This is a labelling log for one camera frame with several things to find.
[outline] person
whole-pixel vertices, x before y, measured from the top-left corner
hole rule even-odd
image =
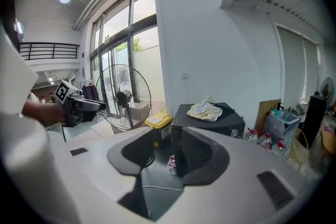
[[[8,0],[4,8],[1,8],[0,18],[13,46],[17,49],[17,51],[19,51],[20,43],[17,31],[15,27],[13,27],[13,25],[16,25],[14,0]],[[49,127],[59,122],[62,123],[65,120],[63,108],[60,104],[55,102],[51,104],[40,104],[32,101],[30,98],[29,100],[26,100],[22,114],[39,121],[45,127]]]
[[[37,99],[36,95],[34,95],[34,93],[32,93],[32,92],[29,92],[28,100],[31,100],[32,102],[38,103],[38,99]]]
[[[53,93],[50,92],[49,95],[50,95],[50,103],[56,103],[56,98],[55,98],[55,96],[53,95]]]

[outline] electric fan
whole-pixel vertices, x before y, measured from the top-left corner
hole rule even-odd
[[[106,104],[102,115],[114,127],[130,130],[147,119],[151,109],[151,92],[143,76],[134,68],[109,66],[98,78],[96,88],[99,101]]]
[[[320,95],[327,100],[327,109],[331,106],[331,102],[334,99],[334,83],[331,78],[326,78],[320,87]]]

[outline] tree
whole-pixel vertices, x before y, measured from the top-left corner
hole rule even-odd
[[[133,50],[134,51],[139,51],[139,50],[142,50],[142,47],[141,45],[139,44],[140,42],[140,38],[137,37],[133,40]],[[116,48],[116,52],[118,51],[121,51],[123,49],[126,49],[127,48],[127,43],[123,43],[121,45],[119,45],[117,48]]]

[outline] hand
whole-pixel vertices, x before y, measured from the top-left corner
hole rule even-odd
[[[39,121],[44,127],[65,121],[63,108],[59,103],[39,104],[26,100],[22,114]]]

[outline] balcony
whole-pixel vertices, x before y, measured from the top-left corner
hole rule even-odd
[[[79,45],[52,42],[22,42],[20,54],[24,60],[77,59]]]

